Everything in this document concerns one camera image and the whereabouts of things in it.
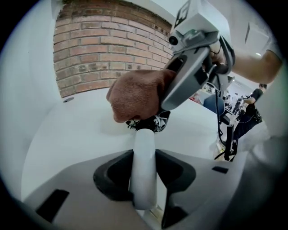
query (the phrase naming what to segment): person's arm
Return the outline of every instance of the person's arm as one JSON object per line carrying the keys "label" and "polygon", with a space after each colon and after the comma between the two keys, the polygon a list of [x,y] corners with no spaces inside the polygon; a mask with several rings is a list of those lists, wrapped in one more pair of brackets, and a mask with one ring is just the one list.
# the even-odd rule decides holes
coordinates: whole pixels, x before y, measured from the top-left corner
{"label": "person's arm", "polygon": [[[217,43],[210,46],[210,57],[213,63],[225,64],[223,49],[219,47],[220,45]],[[275,42],[270,44],[262,58],[256,58],[236,50],[234,52],[235,64],[232,71],[257,83],[271,83],[282,65],[283,57]]]}
{"label": "person's arm", "polygon": [[244,99],[244,102],[251,105],[253,103],[255,103],[255,98],[251,97],[251,98],[248,98],[248,99]]}
{"label": "person's arm", "polygon": [[251,105],[253,103],[255,103],[256,100],[258,100],[258,98],[261,96],[261,89],[255,89],[253,91],[253,93],[251,94],[251,97],[248,99],[244,99],[244,102]]}
{"label": "person's arm", "polygon": [[235,64],[232,71],[248,80],[268,84],[277,75],[282,61],[270,50],[267,50],[262,58],[235,52]]}

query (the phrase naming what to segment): sticker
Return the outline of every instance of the sticker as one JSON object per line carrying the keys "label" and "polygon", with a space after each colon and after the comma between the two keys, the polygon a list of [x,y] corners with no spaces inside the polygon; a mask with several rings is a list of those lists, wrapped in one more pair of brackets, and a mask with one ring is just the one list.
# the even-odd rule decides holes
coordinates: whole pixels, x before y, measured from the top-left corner
{"label": "sticker", "polygon": [[178,26],[180,23],[182,23],[182,22],[187,18],[189,6],[190,6],[190,1],[191,1],[191,0],[188,0],[188,1],[181,7],[181,9],[178,11],[174,28],[176,28],[176,26]]}

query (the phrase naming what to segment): white table surface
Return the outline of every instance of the white table surface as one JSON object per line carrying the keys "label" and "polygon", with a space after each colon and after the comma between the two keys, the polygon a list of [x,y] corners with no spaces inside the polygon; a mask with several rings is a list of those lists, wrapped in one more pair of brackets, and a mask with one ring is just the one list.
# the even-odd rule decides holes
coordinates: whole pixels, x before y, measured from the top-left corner
{"label": "white table surface", "polygon": [[[57,104],[34,136],[25,159],[22,201],[64,168],[106,154],[133,149],[135,130],[113,120],[108,89],[73,95]],[[155,134],[158,149],[213,158],[217,140],[216,114],[185,101],[173,110],[167,127]]]}
{"label": "white table surface", "polygon": [[207,92],[206,90],[204,89],[200,89],[197,91],[197,93],[199,94],[199,100],[201,102],[201,104],[204,103],[205,99],[211,95],[213,95],[212,93],[210,92]]}

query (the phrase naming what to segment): black camera lens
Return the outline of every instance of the black camera lens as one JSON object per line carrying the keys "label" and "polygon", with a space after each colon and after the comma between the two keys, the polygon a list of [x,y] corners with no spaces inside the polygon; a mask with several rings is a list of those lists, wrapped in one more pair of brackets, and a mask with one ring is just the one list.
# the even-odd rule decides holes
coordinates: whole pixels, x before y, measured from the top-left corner
{"label": "black camera lens", "polygon": [[169,37],[169,42],[171,45],[177,45],[178,44],[178,40],[174,36]]}

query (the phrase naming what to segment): brick wall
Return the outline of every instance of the brick wall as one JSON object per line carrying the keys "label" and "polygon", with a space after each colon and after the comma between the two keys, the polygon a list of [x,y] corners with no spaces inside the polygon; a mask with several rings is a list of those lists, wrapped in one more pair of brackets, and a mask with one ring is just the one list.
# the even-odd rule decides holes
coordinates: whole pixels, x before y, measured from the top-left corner
{"label": "brick wall", "polygon": [[130,70],[162,69],[171,58],[170,28],[157,15],[127,2],[66,4],[54,33],[61,96],[109,87]]}

